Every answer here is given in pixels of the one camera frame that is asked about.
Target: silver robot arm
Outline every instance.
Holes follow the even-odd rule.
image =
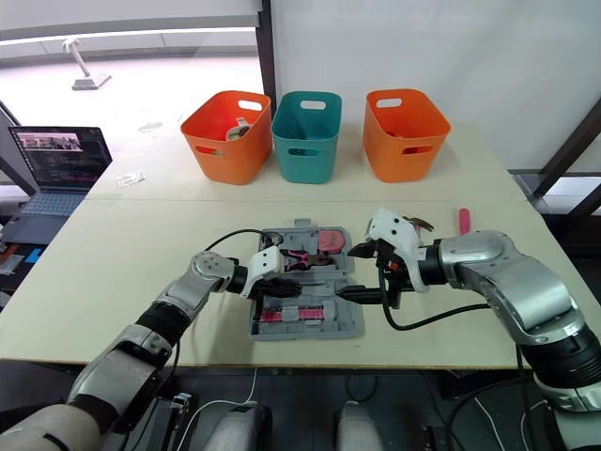
[[[554,407],[567,449],[601,444],[601,347],[552,270],[497,231],[422,245],[410,220],[385,209],[370,221],[367,237],[349,254],[377,257],[398,293],[449,284],[484,296]]]
[[[213,252],[195,255],[188,270],[84,368],[67,404],[42,409],[7,430],[0,449],[90,451],[100,448],[108,432],[131,430],[160,389],[160,370],[208,295],[227,290],[242,298],[296,296],[298,286],[272,278],[283,264],[277,246],[255,254],[248,268]]]

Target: basket handle hole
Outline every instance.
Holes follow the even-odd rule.
[[[223,152],[218,148],[203,148],[202,146],[196,146],[196,151],[204,153],[205,155],[215,155],[216,157],[223,157]]]
[[[432,150],[431,146],[422,146],[419,148],[404,148],[403,155],[416,155],[418,153],[428,153]]]
[[[401,106],[402,103],[403,101],[400,99],[380,99],[376,103],[376,106],[378,108],[394,108],[397,106]]]
[[[238,106],[243,110],[261,111],[263,105],[258,101],[238,101]]]
[[[325,110],[326,102],[324,101],[301,101],[300,108],[303,110]]]
[[[316,157],[317,150],[314,148],[289,148],[288,153],[295,157]]]

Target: gray tool case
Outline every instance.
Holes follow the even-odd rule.
[[[342,227],[311,227],[310,219],[297,219],[293,228],[270,228],[264,232],[277,232],[283,241],[280,249],[303,250],[317,254],[319,230],[338,230],[345,238],[339,254],[329,254],[334,264],[312,266],[307,271],[290,271],[280,277],[301,284],[302,294],[297,298],[272,298],[265,296],[263,305],[253,301],[251,308],[250,337],[252,340],[293,340],[302,338],[351,338],[363,333],[360,305],[336,296],[336,291],[350,285],[348,273],[354,270],[352,259],[347,258],[351,248],[350,237]],[[286,263],[294,259],[285,257]],[[323,309],[323,319],[300,319],[300,311]],[[261,321],[264,312],[279,312],[280,322]]]

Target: small white object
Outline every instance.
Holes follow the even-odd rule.
[[[323,319],[326,321],[334,321],[336,318],[336,303],[334,301],[324,301],[321,303],[323,306]]]
[[[278,246],[271,246],[254,254],[248,262],[248,275],[240,298],[248,298],[256,281],[278,272],[284,272],[284,257]]]
[[[144,175],[144,171],[142,169],[138,169],[135,172],[128,172],[116,178],[116,186],[119,188],[124,188],[126,186],[133,185],[134,183],[138,183],[142,180],[146,179]]]
[[[87,69],[84,60],[82,59],[82,56],[77,50],[77,47],[79,47],[81,43],[82,42],[80,42],[77,38],[68,38],[63,41],[63,52],[65,54],[72,54],[73,58],[75,58],[75,61],[77,62],[77,65],[84,73],[84,78],[75,79],[71,89],[74,91],[98,89],[104,85],[111,78],[111,76],[105,73],[101,73],[99,75],[91,74],[91,72]]]
[[[429,290],[420,275],[420,237],[412,223],[393,211],[379,209],[371,220],[367,235],[372,240],[385,240],[394,247],[394,253],[407,265],[409,279],[415,291],[426,293]]]
[[[299,308],[295,305],[282,307],[282,321],[298,321]]]

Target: laptop keyboard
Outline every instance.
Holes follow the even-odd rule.
[[[21,213],[70,216],[84,197],[82,194],[39,193],[27,203]]]

